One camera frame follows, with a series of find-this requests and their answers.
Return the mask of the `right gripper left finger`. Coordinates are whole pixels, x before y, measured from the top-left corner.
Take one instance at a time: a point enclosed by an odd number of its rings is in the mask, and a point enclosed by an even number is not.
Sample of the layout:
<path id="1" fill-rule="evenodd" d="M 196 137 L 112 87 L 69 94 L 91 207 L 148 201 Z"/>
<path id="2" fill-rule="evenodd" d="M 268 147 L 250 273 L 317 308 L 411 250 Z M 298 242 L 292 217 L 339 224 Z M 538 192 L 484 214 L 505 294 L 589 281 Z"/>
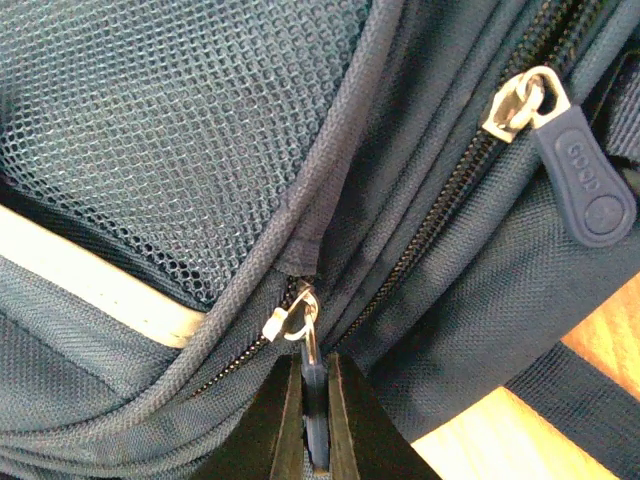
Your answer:
<path id="1" fill-rule="evenodd" d="M 300 479 L 303 477 L 301 360 L 275 362 L 251 405 L 192 475 L 194 479 Z"/>

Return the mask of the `navy blue student backpack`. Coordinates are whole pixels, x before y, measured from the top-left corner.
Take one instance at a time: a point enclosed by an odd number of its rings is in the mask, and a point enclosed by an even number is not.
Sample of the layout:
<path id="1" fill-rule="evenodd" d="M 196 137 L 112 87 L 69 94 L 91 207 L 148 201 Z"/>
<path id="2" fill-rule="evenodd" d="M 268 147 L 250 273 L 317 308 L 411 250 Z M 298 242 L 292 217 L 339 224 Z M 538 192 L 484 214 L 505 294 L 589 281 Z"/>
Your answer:
<path id="1" fill-rule="evenodd" d="M 194 479 L 278 358 L 411 445 L 498 386 L 614 475 L 562 342 L 639 271 L 635 1 L 5 1 L 1 475 Z"/>

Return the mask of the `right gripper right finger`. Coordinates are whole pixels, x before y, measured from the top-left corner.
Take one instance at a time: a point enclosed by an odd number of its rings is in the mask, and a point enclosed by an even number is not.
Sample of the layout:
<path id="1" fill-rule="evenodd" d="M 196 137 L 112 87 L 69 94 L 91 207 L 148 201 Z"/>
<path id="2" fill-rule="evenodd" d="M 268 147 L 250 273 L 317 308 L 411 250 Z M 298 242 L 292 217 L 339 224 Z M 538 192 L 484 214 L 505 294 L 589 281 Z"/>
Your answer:
<path id="1" fill-rule="evenodd" d="M 437 479 L 395 428 L 353 359 L 329 365 L 330 473 L 334 479 Z"/>

